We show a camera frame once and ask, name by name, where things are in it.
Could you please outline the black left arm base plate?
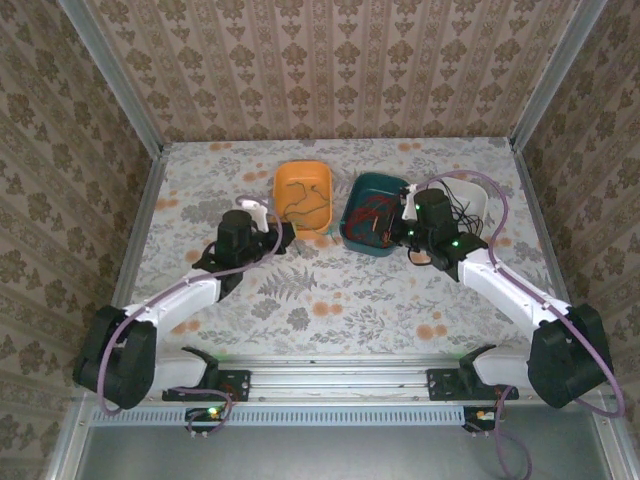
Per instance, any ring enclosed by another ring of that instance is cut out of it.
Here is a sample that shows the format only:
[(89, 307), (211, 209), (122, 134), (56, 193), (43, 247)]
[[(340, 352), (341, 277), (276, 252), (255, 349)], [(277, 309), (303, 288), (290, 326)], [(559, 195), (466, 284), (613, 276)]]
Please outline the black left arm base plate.
[(179, 387), (164, 391), (162, 400), (175, 402), (223, 401), (220, 395), (211, 390), (226, 393), (234, 402), (245, 402), (249, 398), (251, 372), (249, 370), (206, 371), (200, 382), (194, 387), (186, 387), (188, 393), (179, 392)]

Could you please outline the orange plastic bin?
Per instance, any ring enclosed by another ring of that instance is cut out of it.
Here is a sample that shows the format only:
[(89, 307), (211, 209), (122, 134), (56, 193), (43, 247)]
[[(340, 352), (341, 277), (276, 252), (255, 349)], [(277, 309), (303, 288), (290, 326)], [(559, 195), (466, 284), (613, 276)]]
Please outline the orange plastic bin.
[(274, 174), (275, 209), (300, 240), (328, 235), (333, 221), (333, 182), (329, 166), (317, 160), (282, 164)]

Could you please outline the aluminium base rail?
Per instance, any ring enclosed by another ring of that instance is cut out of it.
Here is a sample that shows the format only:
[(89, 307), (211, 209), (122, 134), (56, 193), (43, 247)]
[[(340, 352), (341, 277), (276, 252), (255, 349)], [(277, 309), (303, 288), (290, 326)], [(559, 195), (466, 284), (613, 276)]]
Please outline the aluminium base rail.
[[(410, 390), (416, 390), (420, 398), (431, 400), (426, 380), (428, 369), (462, 368), (476, 373), (469, 358), (216, 359), (219, 370), (251, 372), (249, 398), (245, 402), (280, 398), (378, 398), (390, 401), (407, 396)], [(508, 364), (506, 374), (498, 380), (483, 380), (476, 374), (487, 385), (528, 389), (527, 377), (517, 377), (516, 368), (516, 364)], [(151, 401), (163, 401), (161, 393), (151, 393), (141, 403)]]

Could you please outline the small black controller board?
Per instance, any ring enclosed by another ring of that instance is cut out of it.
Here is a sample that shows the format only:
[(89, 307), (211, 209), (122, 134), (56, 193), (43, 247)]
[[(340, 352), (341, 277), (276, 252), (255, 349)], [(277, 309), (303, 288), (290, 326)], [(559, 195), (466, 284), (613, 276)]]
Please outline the small black controller board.
[(227, 409), (222, 406), (188, 409), (186, 429), (192, 437), (208, 437), (226, 423), (226, 417)]
[(494, 432), (497, 425), (496, 406), (465, 406), (462, 428), (467, 432), (488, 435)]

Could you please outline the teal plastic bin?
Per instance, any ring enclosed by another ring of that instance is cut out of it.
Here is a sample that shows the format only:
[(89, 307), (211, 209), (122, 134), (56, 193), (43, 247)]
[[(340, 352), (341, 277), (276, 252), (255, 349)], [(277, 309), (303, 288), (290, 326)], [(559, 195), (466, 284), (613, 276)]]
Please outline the teal plastic bin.
[(356, 178), (339, 224), (349, 250), (373, 257), (387, 257), (393, 252), (395, 244), (387, 232), (392, 222), (401, 218), (400, 189), (406, 186), (408, 183), (399, 177), (376, 172)]

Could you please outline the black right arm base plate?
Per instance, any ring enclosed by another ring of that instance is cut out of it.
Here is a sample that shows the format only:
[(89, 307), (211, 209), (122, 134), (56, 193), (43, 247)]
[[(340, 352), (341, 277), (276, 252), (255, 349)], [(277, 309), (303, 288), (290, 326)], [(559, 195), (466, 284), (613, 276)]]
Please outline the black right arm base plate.
[(462, 368), (435, 368), (426, 371), (429, 398), (434, 401), (498, 400), (506, 385), (484, 384), (474, 372)]

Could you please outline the white plastic bin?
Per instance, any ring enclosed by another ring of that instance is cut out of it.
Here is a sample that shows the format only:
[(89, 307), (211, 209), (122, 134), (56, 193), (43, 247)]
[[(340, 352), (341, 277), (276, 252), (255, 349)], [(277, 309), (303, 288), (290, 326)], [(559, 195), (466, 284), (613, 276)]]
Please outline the white plastic bin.
[(430, 184), (448, 198), (457, 225), (466, 232), (480, 236), (487, 214), (488, 195), (483, 188), (457, 178), (443, 178)]

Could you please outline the aluminium frame post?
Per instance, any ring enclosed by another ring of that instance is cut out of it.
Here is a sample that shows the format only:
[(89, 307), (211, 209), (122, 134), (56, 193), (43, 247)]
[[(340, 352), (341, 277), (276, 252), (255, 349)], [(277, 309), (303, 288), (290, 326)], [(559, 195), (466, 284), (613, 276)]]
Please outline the aluminium frame post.
[(593, 22), (599, 16), (599, 6), (596, 5), (596, 10), (593, 11), (589, 3), (590, 0), (578, 0), (574, 13), (513, 129), (510, 144), (514, 151), (522, 150), (531, 138), (577, 57)]
[(157, 161), (162, 155), (164, 141), (134, 91), (133, 84), (125, 73), (124, 61), (117, 58), (114, 48), (107, 40), (103, 29), (98, 25), (96, 16), (91, 12), (87, 1), (59, 0), (59, 3), (106, 80), (139, 140), (151, 159)]

